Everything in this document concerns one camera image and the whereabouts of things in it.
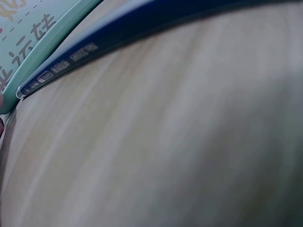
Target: wood grain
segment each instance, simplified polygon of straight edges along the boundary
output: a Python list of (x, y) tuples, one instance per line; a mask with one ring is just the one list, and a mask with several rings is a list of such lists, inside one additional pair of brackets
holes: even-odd
[[(105, 0), (70, 37), (124, 2)], [(302, 3), (242, 10), (40, 90), (6, 127), (1, 226), (292, 226), (303, 201), (302, 40)]]

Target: chinese characters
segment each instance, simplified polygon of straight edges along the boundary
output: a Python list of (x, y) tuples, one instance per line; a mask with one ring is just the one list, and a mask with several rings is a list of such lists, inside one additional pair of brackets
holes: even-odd
[(0, 0), (0, 16), (6, 17), (9, 21), (13, 22), (13, 15), (17, 14), (17, 9), (26, 6), (26, 0)]
[[(43, 18), (36, 24), (33, 24), (30, 33), (34, 37), (23, 35), (16, 42), (17, 51), (9, 51), (8, 55), (11, 58), (12, 68), (17, 69), (24, 59), (28, 56), (37, 41), (46, 34), (46, 32), (56, 23), (54, 17), (50, 14), (43, 14)], [(14, 74), (13, 69), (5, 69), (0, 62), (0, 91), (3, 91), (9, 80)]]

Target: book spine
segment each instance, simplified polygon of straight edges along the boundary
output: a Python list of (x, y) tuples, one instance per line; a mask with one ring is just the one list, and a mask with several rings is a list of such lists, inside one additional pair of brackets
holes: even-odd
[(16, 96), (22, 99), (38, 91), (47, 84), (82, 66), (147, 35), (161, 31), (196, 17), (210, 16), (218, 12), (260, 5), (278, 3), (279, 0), (142, 0), (143, 4), (128, 7), (127, 10), (113, 12), (110, 23), (86, 30), (86, 37), (72, 47), (56, 52), (49, 57), (21, 86)]

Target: light green book cover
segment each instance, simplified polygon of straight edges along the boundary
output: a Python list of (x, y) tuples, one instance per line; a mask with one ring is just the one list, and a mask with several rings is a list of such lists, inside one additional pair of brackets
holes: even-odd
[(0, 91), (33, 47), (79, 0), (0, 0)]

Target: book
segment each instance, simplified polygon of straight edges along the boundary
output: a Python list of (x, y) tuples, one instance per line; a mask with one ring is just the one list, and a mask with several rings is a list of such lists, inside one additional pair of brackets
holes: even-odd
[(34, 46), (77, 1), (0, 0), (0, 91)]

